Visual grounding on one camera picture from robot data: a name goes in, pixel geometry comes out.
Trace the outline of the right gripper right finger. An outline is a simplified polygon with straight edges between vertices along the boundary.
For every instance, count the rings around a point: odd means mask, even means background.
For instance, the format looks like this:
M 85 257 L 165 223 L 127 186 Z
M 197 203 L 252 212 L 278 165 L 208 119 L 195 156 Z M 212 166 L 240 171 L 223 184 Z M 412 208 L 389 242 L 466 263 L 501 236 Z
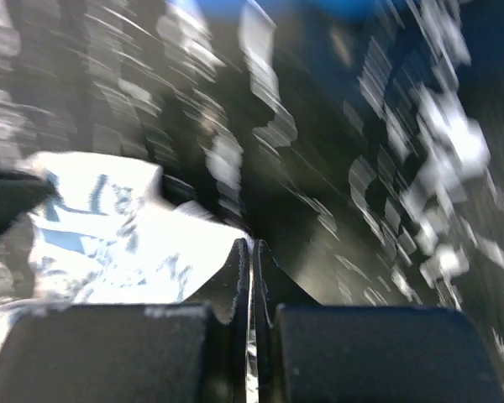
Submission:
M 253 252 L 262 402 L 504 402 L 472 322 L 444 308 L 323 306 Z

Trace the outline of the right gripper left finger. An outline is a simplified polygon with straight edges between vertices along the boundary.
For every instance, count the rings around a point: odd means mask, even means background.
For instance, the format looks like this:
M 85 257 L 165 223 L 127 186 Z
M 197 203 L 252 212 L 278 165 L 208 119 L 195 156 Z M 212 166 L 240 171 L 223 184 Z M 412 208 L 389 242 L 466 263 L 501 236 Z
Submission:
M 0 402 L 243 402 L 249 250 L 172 305 L 0 306 Z

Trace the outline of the grey blue patterned towel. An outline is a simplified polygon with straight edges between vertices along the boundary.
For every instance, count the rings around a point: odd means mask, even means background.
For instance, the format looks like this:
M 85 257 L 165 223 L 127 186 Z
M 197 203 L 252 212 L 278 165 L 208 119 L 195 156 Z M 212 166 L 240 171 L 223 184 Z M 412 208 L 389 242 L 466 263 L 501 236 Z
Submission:
M 0 305 L 0 349 L 22 311 L 66 304 L 169 304 L 219 272 L 246 233 L 214 222 L 194 201 L 173 207 L 155 188 L 157 165 L 81 152 L 39 152 L 18 163 L 55 195 L 28 214 L 32 296 Z

